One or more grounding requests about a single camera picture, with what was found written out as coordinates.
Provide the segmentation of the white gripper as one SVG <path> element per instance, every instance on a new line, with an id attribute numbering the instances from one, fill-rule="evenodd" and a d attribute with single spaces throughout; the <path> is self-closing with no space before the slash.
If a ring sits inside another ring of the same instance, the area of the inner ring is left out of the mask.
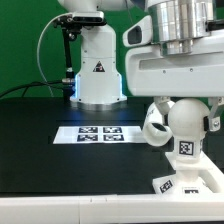
<path id="1" fill-rule="evenodd" d="M 220 130 L 224 112 L 224 31 L 196 39 L 190 54 L 162 56 L 156 45 L 133 48 L 126 54 L 125 67 L 128 89 L 134 96 L 157 96 L 156 123 L 168 124 L 174 106 L 170 97 L 209 97 L 205 129 Z"/>

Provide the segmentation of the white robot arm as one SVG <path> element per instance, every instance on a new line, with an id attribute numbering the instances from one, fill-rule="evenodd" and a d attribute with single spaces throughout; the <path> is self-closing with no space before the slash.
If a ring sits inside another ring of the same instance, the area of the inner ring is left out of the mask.
<path id="1" fill-rule="evenodd" d="M 173 97 L 205 97 L 207 127 L 220 129 L 224 112 L 224 19 L 215 0 L 128 0 L 146 13 L 123 34 L 127 84 L 152 96 L 160 113 Z"/>

